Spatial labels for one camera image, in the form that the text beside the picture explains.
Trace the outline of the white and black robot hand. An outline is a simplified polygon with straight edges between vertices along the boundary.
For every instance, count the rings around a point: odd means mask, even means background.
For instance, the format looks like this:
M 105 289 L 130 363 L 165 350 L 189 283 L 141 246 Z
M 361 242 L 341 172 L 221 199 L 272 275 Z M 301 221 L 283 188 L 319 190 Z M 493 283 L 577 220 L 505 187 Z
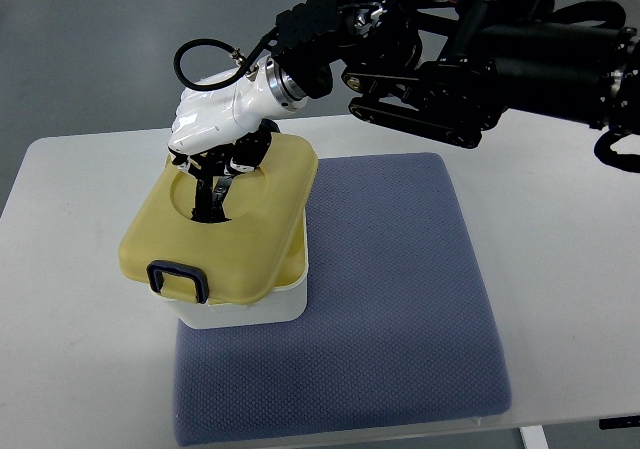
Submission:
M 308 97 L 270 56 L 258 60 L 249 74 L 214 91 L 183 91 L 168 142 L 171 164 L 194 178 L 204 176 L 196 158 L 227 148 L 213 174 L 239 175 L 260 166 L 269 144 L 258 134 L 264 119 L 285 118 L 303 108 Z

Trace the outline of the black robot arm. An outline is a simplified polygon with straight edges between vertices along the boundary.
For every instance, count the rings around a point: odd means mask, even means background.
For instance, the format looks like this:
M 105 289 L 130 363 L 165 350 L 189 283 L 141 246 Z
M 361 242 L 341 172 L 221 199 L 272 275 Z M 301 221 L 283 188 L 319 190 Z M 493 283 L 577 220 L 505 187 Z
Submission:
M 474 148 L 516 109 L 600 131 L 596 158 L 637 172 L 615 145 L 639 131 L 639 33 L 617 2 L 557 8 L 555 0 L 306 0 L 219 82 L 247 75 L 268 52 L 277 85 L 318 99 L 342 61 L 350 112 L 390 129 Z

